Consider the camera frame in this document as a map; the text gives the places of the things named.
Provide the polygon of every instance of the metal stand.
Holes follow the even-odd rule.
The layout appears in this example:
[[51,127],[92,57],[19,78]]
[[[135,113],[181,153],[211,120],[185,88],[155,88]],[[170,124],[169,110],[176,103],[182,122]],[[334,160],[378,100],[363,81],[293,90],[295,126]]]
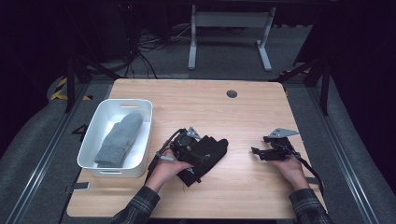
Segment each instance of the metal stand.
[[86,57],[72,53],[67,65],[67,107],[65,113],[69,112],[76,101],[75,75],[80,83],[90,83],[92,76],[87,69],[87,65],[92,66],[97,71],[116,80],[123,78],[118,74],[106,69],[99,63],[95,63]]
[[328,66],[327,57],[323,57],[322,59],[313,60],[309,63],[304,63],[296,67],[295,69],[286,72],[284,71],[284,75],[275,79],[269,79],[269,82],[283,82],[288,80],[291,77],[294,77],[306,69],[311,68],[308,72],[307,77],[304,80],[304,84],[306,87],[315,87],[318,83],[320,77],[322,77],[322,85],[321,85],[321,94],[320,94],[320,107],[325,116],[328,116],[327,112],[327,98],[329,92],[329,84],[330,84],[330,72]]
[[189,57],[189,70],[195,69],[195,60],[197,52],[196,28],[201,27],[249,27],[263,28],[261,40],[257,40],[257,48],[262,57],[264,70],[272,71],[265,43],[270,33],[271,25],[275,16],[276,8],[272,7],[269,12],[206,12],[197,11],[196,5],[192,5],[191,11],[191,45]]

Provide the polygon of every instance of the person's arm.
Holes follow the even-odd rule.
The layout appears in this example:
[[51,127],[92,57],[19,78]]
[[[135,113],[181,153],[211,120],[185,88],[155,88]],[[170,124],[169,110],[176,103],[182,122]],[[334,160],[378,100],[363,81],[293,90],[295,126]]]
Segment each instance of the person's arm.
[[291,183],[289,196],[298,223],[333,223],[314,191],[306,181],[301,163],[294,157],[285,161],[269,161]]
[[[174,158],[171,150],[166,150],[164,156]],[[152,211],[160,200],[158,192],[161,187],[180,171],[190,168],[192,165],[184,161],[159,160],[146,184],[136,193],[127,206],[119,211],[111,224],[144,224],[149,220]]]

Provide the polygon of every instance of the black strap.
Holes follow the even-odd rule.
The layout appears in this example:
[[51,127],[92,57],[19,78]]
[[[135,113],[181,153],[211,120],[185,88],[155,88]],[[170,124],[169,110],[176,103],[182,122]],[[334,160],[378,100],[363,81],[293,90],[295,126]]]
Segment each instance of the black strap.
[[148,166],[148,174],[146,176],[145,184],[148,182],[149,177],[151,176],[152,172],[154,171],[155,167],[157,166],[158,160],[160,159],[161,155],[165,152],[169,144],[172,142],[172,139],[178,134],[183,132],[184,129],[179,129],[172,136],[166,140],[166,142],[163,144],[163,147],[161,147],[160,150],[155,154],[154,158],[152,159],[151,163]]
[[323,196],[323,183],[322,183],[318,173],[303,158],[298,158],[297,160],[299,160],[303,164],[303,166],[305,166],[306,169],[308,169],[314,175],[314,177],[318,180],[319,190]]

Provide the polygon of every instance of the metal bracket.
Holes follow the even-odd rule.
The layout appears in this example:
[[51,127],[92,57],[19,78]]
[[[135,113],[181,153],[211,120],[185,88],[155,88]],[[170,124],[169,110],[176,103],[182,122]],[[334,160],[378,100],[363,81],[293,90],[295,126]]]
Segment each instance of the metal bracket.
[[189,130],[187,131],[187,136],[196,139],[202,139],[202,137],[198,134],[198,132],[195,131],[195,129],[192,126],[190,126]]
[[269,138],[283,138],[291,135],[299,134],[298,131],[292,131],[287,129],[277,128],[270,134],[268,134]]
[[72,186],[67,186],[65,193],[71,194],[74,190],[84,190],[90,188],[90,182],[74,183]]

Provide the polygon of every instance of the dark background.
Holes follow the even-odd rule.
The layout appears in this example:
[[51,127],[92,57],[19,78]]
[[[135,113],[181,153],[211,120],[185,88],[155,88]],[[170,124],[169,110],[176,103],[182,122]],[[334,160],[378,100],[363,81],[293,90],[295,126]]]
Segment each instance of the dark background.
[[[274,25],[316,25],[297,62],[329,52],[334,82],[361,140],[396,191],[394,143],[396,6],[392,1],[343,1],[329,11],[280,7]],[[166,38],[171,26],[189,22],[190,7],[140,6],[133,25]],[[48,103],[50,84],[75,52],[96,62],[128,54],[118,3],[2,1],[0,35],[0,155],[23,124]],[[107,35],[108,32],[119,35]]]

